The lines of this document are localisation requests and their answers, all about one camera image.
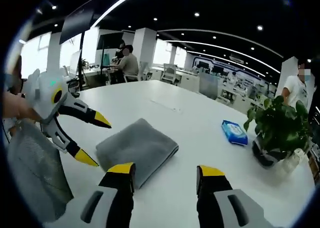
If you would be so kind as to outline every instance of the curved light strip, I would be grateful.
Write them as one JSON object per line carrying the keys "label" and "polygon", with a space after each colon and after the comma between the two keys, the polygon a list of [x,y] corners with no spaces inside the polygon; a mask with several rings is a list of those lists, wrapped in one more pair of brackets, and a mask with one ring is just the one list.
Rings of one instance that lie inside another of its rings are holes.
{"label": "curved light strip", "polygon": [[[234,62],[234,61],[232,61],[232,60],[220,58],[220,57],[217,57],[217,56],[214,56],[214,55],[210,55],[210,54],[203,54],[203,53],[198,53],[198,52],[194,52],[194,51],[187,51],[187,52],[188,52],[188,53],[192,53],[192,54],[207,55],[207,56],[210,56],[210,57],[213,57],[213,58],[225,60],[225,61],[230,62],[230,63],[238,64],[238,63],[236,63],[236,62]],[[242,67],[244,67],[244,68],[246,68],[246,69],[249,69],[249,70],[251,70],[251,71],[253,71],[253,72],[255,72],[255,73],[257,73],[257,74],[259,74],[259,75],[261,75],[261,76],[263,76],[263,77],[265,77],[264,74],[259,73],[258,71],[254,70],[254,69],[248,68],[248,67],[246,67],[245,65],[242,65],[242,64],[238,64],[238,65],[240,65],[240,66],[242,66]]]}
{"label": "curved light strip", "polygon": [[242,39],[242,40],[251,42],[251,43],[253,43],[255,45],[258,45],[260,47],[263,47],[264,49],[267,49],[270,52],[273,52],[274,54],[277,54],[278,56],[283,58],[283,56],[281,54],[278,54],[276,51],[273,51],[272,49],[270,49],[270,48],[268,48],[268,47],[266,47],[266,46],[264,46],[262,44],[259,44],[259,43],[255,42],[255,41],[250,40],[250,39],[246,39],[246,38],[243,38],[243,37],[240,37],[240,36],[237,36],[237,35],[223,33],[223,32],[205,30],[205,29],[167,29],[167,30],[160,30],[160,31],[158,31],[158,33],[160,33],[160,32],[170,32],[170,31],[195,31],[195,32],[207,32],[207,33],[214,33],[214,34],[223,34],[223,35],[227,35],[227,36],[231,36],[231,37],[235,37],[235,38],[238,38],[238,39]]}
{"label": "curved light strip", "polygon": [[120,4],[122,4],[123,2],[125,2],[127,0],[119,0],[118,2],[116,2],[115,4],[113,4],[110,8],[108,8],[107,11],[105,11],[98,19],[97,21],[95,21],[95,23],[91,26],[91,28],[94,28],[102,19],[105,18],[105,16],[107,16],[109,13],[111,13],[116,7],[118,7]]}
{"label": "curved light strip", "polygon": [[204,43],[199,43],[199,42],[193,42],[193,41],[177,41],[177,40],[165,40],[165,42],[170,42],[170,43],[187,43],[187,44],[200,44],[200,45],[207,45],[207,46],[211,46],[211,47],[215,47],[215,48],[220,48],[220,49],[225,49],[225,50],[228,50],[228,51],[231,51],[231,52],[235,52],[235,53],[238,53],[238,54],[241,54],[241,55],[244,55],[248,58],[251,58],[253,60],[256,60],[257,62],[259,63],[262,63],[264,65],[266,65],[267,67],[271,68],[272,70],[276,71],[277,73],[280,73],[277,69],[271,67],[270,65],[260,61],[259,59],[256,59],[254,57],[251,57],[247,54],[243,54],[241,52],[238,52],[236,50],[232,50],[232,49],[228,49],[228,48],[225,48],[225,47],[220,47],[220,46],[217,46],[217,45],[213,45],[213,44],[204,44]]}

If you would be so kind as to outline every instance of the robotic arm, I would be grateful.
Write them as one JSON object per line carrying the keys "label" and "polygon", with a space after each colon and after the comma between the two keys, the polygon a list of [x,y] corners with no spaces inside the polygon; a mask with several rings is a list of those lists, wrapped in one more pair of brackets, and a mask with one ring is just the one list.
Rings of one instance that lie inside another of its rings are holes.
{"label": "robotic arm", "polygon": [[43,133],[52,138],[57,149],[71,154],[76,160],[92,166],[98,164],[73,141],[61,128],[59,114],[73,116],[86,123],[111,128],[110,123],[88,105],[75,99],[68,91],[68,86],[59,73],[40,73],[37,69],[28,77],[24,85],[25,98],[42,118]]}

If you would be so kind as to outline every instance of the window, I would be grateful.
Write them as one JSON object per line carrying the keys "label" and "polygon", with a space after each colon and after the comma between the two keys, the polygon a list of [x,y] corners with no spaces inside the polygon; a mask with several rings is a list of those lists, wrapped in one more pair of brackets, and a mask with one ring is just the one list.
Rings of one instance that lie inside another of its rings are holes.
{"label": "window", "polygon": [[174,57],[174,64],[180,68],[184,68],[186,63],[186,57],[187,57],[186,50],[177,47],[175,52],[175,57]]}
{"label": "window", "polygon": [[172,51],[172,44],[157,39],[153,57],[154,64],[168,64]]}
{"label": "window", "polygon": [[[98,28],[90,29],[84,33],[82,58],[89,62],[89,64],[96,62],[98,34]],[[80,49],[80,39],[81,34],[78,34],[61,44],[60,68],[63,66],[70,66],[72,54]]]}
{"label": "window", "polygon": [[47,70],[48,62],[48,47],[51,33],[40,35],[34,39],[29,40],[21,50],[22,78],[26,79],[36,69],[40,72]]}

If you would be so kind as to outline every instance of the wet wipes package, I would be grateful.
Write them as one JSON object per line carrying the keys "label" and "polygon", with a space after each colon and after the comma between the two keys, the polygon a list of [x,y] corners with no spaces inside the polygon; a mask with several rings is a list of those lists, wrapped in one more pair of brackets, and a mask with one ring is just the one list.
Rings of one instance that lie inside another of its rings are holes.
{"label": "wet wipes package", "polygon": [[230,143],[239,145],[248,144],[248,137],[238,124],[224,120],[221,126]]}

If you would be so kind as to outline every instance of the folded gray cloth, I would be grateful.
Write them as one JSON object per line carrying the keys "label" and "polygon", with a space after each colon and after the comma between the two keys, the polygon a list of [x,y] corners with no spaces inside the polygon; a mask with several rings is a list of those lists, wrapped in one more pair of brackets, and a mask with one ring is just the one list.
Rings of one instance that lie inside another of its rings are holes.
{"label": "folded gray cloth", "polygon": [[96,155],[105,171],[116,164],[134,162],[134,186],[139,189],[178,149],[172,139],[139,119],[98,144]]}

